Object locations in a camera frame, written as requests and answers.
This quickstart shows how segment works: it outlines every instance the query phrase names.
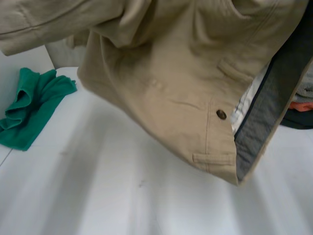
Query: beige jacket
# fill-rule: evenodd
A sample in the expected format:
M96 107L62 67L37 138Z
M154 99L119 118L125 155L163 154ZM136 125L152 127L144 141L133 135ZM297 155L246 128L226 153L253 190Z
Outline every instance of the beige jacket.
M86 88L189 164L237 185L258 162L279 118L242 167L238 151L246 145L235 143L230 114L295 30L307 3L1 0L0 48L11 55L89 28L78 72Z

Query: seam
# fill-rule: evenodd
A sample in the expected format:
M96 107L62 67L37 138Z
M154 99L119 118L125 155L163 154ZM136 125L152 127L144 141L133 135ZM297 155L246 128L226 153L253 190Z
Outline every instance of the seam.
M207 105L207 118L206 118L206 133L205 133L205 153L207 154L207 137L209 133L209 126L210 126L210 113L211 113L211 103L212 103L213 97L211 97L210 101Z
M10 150L10 152L5 156L5 158L3 159L3 161L0 163L0 167L2 166L2 164L5 162L5 160L8 158L8 156L10 155L10 153L12 152L12 148Z
M25 13L23 7L22 7L20 4L18 4L17 6L18 6L20 12L22 13L25 22L28 24L28 28L27 28L27 29L30 29L30 30L34 33L35 37L36 37L37 39L39 39L42 44L45 44L45 43L42 41L41 37L39 37L39 35L37 34L36 30L34 29L33 25L31 24L30 20L28 19L28 17L26 16L26 13Z
M254 39L256 37L256 35L258 35L258 33L260 32L260 30L264 27L264 25L270 20L270 18L272 17L274 10L276 9L277 6L277 2L278 0L273 1L273 5L271 6L270 10L268 11L268 14L264 17L264 19L257 25L257 27L255 28L255 30L253 31L253 33L251 34L251 36L246 40L246 42L244 43L244 45L242 46L241 50L236 53L237 56L240 56L243 51L245 50L245 48L248 46L248 44L252 41L252 39ZM235 65L235 61L228 61L228 63L238 72L241 72L237 66Z
M71 11L75 10L76 8L78 8L80 5L82 5L82 4L85 3L86 1L87 1L87 0L83 0L82 2L76 4L76 5L73 6L71 9L69 9L69 10L67 10L67 11L65 11L65 12L63 12L63 13L61 13L60 15L58 15L58 16L56 16L56 17L50 19L50 20L46 20L45 22L39 23L39 24L37 24L37 25L32 25L32 24L30 23L30 21L29 21L28 18L26 17L25 12L23 11L22 6L21 6L20 4L17 4L19 10L22 12L22 15L23 15L23 17L24 17L24 19L25 19L25 21L27 22L27 24L28 24L29 27L21 28L21 29L17 29L17 30L13 30L13 31L5 32L5 33L0 33L0 35L10 34L10 33L16 33L16 32L20 32L20 31L24 31L24 30L29 29L29 28L32 28L32 29L33 29L33 28L35 28L35 27L43 26L43 25L45 25L45 24L48 24L48 23L50 23L50 22L52 22L52 21L55 21L55 20L57 20L57 19L63 17L64 15L70 13Z

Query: button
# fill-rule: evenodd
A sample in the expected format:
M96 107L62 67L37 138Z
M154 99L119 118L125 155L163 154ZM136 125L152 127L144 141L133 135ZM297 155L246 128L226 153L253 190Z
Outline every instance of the button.
M219 109L218 111L216 111L216 114L222 120L225 120L227 118L227 115L223 110Z

